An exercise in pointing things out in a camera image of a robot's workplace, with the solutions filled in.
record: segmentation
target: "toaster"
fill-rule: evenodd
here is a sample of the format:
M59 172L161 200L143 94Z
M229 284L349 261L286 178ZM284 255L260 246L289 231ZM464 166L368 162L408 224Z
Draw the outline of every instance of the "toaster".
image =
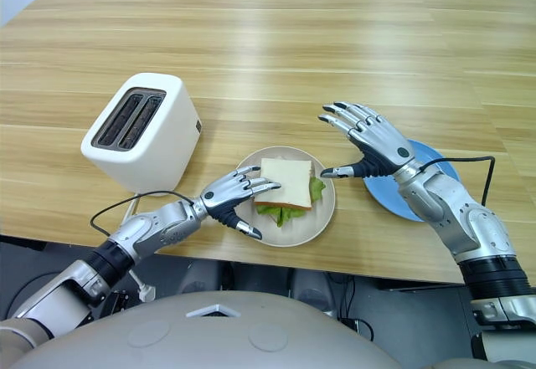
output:
M173 190L201 134L184 83L169 74L135 74L82 141L82 154L131 192Z

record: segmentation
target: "white bread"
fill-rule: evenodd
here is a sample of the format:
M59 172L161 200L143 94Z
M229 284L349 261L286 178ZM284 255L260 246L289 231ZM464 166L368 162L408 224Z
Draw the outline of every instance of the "white bread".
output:
M311 210L311 174L311 161L263 158L260 162L260 176L279 182L281 188L255 196L255 204Z

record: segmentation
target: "lettuce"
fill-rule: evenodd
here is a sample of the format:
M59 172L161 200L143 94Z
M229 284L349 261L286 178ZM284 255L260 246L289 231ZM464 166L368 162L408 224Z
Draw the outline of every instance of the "lettuce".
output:
M309 182L309 192L311 193L311 202L322 199L322 190L326 187L324 182L316 177L312 177ZM270 214L274 217L277 227L282 227L284 223L291 218L301 217L306 210L297 208L278 208L275 206L256 206L258 214Z

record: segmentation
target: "wooden table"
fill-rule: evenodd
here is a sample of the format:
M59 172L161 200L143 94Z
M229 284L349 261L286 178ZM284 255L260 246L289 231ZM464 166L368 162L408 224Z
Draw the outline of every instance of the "wooden table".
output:
M261 147L299 147L327 167L357 161L317 120L335 100L371 105L447 156L493 154L488 206L536 282L536 0L37 0L1 36L4 234L103 241L89 217L129 193L80 142L121 84L148 71L181 77L204 122L178 186L188 195ZM456 169L479 200L487 164ZM327 230L300 247L268 247L207 219L164 252L461 281L427 225L384 210L360 179L336 190ZM100 222L112 230L123 213Z

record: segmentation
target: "blue plate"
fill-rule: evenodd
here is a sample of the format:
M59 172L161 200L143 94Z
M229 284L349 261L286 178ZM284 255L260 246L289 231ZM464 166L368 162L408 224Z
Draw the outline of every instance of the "blue plate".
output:
M443 156L432 149L430 146L425 145L419 141L410 140L413 150L415 151L415 158L422 163L435 160L436 158L442 158ZM442 170L449 177L453 177L457 181L460 181L460 176L448 161L439 162L435 164L440 170ZM367 187L370 194L378 201L379 204L384 206L390 212L407 218L412 221L421 221L415 213L413 213L408 206L408 203L399 195L399 186L394 180L393 176L388 177L368 177L363 179L365 187Z

